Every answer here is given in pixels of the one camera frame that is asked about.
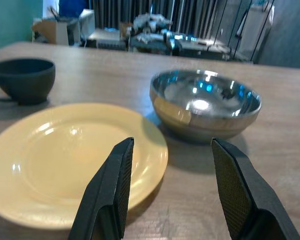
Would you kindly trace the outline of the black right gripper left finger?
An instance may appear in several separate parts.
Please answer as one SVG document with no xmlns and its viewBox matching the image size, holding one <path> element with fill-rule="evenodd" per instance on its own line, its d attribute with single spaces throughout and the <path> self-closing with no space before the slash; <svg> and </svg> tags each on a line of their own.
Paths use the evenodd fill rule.
<svg viewBox="0 0 300 240">
<path fill-rule="evenodd" d="M 70 240 L 121 240 L 131 187 L 134 138 L 111 150 L 88 183 L 70 229 Z"/>
</svg>

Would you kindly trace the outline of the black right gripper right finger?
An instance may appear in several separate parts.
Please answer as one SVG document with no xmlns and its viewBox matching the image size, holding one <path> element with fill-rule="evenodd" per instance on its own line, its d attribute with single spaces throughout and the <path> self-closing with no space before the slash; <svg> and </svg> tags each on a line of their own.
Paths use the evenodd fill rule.
<svg viewBox="0 0 300 240">
<path fill-rule="evenodd" d="M 233 240 L 299 240 L 273 188 L 235 145 L 211 141 L 217 190 Z"/>
</svg>

